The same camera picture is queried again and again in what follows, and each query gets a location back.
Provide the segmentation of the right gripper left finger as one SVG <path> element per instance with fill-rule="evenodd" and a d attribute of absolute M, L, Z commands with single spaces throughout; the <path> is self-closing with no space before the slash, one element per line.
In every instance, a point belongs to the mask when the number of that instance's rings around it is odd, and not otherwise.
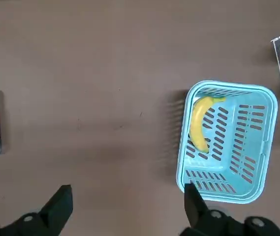
<path fill-rule="evenodd" d="M 0 236 L 58 236 L 73 212 L 71 185 L 62 185 L 39 212 L 0 227 Z"/>

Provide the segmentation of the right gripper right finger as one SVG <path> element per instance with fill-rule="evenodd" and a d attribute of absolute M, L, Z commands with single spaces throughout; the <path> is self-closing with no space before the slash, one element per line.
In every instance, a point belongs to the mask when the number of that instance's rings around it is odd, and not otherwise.
<path fill-rule="evenodd" d="M 182 236 L 280 236 L 280 228 L 271 220 L 247 217 L 243 223 L 217 209 L 209 209 L 193 183 L 185 184 L 185 211 L 190 226 Z"/>

